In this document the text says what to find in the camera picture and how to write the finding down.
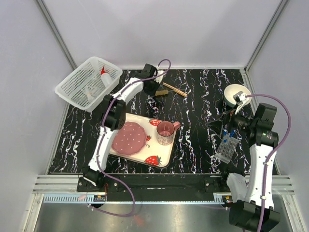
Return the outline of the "wooden bristle brush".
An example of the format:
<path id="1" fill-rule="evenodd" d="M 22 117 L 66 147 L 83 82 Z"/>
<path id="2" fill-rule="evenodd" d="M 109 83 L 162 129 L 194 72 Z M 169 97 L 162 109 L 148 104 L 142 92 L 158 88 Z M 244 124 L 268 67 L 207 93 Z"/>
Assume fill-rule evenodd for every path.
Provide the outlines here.
<path id="1" fill-rule="evenodd" d="M 183 96 L 183 97 L 187 97 L 187 93 L 167 84 L 167 83 L 163 83 L 163 86 L 167 87 L 168 89 L 170 89 L 171 91 Z M 164 90 L 157 90 L 155 92 L 155 96 L 163 96 L 163 95 L 167 95 L 169 93 L 169 91 L 167 89 L 164 89 Z"/>

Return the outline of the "bundle of clear pipettes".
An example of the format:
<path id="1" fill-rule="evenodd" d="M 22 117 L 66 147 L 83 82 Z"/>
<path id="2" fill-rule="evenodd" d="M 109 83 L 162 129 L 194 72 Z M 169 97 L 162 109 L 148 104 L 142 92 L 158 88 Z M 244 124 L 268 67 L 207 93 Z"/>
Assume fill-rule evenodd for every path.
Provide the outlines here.
<path id="1" fill-rule="evenodd" d="M 84 87 L 84 94 L 87 97 L 87 100 L 92 102 L 96 97 L 98 97 L 101 92 L 105 89 L 105 85 L 93 85 L 86 84 Z"/>

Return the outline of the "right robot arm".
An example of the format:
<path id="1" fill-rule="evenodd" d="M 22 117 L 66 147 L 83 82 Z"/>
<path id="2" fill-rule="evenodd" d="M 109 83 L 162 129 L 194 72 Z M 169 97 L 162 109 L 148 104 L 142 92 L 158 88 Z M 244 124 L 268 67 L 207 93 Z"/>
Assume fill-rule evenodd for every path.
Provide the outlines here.
<path id="1" fill-rule="evenodd" d="M 236 112 L 237 104 L 229 106 L 212 123 L 220 122 L 222 140 L 215 157 L 227 164 L 219 186 L 231 191 L 229 223 L 250 232 L 269 232 L 280 222 L 280 213 L 274 210 L 272 198 L 273 159 L 269 154 L 277 147 L 279 136 L 273 132 L 275 106 L 267 103 L 258 105 L 254 117 L 244 117 Z M 245 132 L 249 142 L 251 170 L 249 180 L 245 174 L 230 165 L 232 156 L 240 143 L 234 137 L 235 130 Z"/>

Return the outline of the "white squeeze bottle red cap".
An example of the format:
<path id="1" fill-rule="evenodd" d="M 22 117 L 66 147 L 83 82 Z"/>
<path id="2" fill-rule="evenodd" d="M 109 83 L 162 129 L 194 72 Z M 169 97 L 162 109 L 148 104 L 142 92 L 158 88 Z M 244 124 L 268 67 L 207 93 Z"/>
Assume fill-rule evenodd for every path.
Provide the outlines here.
<path id="1" fill-rule="evenodd" d="M 101 80 L 104 84 L 104 86 L 106 88 L 110 88 L 110 89 L 113 89 L 113 82 L 114 82 L 114 79 L 111 77 L 111 75 L 105 71 L 105 66 L 103 66 L 102 70 L 101 70 Z"/>

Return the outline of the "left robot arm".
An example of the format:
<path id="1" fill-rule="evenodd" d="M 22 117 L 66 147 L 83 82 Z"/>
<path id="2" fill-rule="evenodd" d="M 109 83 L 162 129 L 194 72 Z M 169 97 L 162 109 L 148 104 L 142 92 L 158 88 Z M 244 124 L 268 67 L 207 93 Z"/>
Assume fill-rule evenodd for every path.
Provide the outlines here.
<path id="1" fill-rule="evenodd" d="M 103 98 L 103 114 L 100 133 L 94 154 L 83 173 L 83 179 L 93 191 L 104 187 L 101 170 L 106 169 L 107 157 L 112 142 L 126 120 L 126 105 L 140 92 L 153 96 L 162 82 L 162 74 L 157 67 L 145 64 L 144 68 L 133 72 L 124 87 L 113 95 Z"/>

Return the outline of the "clear plastic funnel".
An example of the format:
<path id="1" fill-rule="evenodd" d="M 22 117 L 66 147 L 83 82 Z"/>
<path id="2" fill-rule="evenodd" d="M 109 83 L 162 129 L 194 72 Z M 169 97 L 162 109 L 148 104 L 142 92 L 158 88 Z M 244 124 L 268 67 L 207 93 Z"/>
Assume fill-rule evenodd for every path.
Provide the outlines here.
<path id="1" fill-rule="evenodd" d="M 87 96 L 94 96 L 95 93 L 98 91 L 98 88 L 97 87 L 85 87 L 85 95 Z"/>

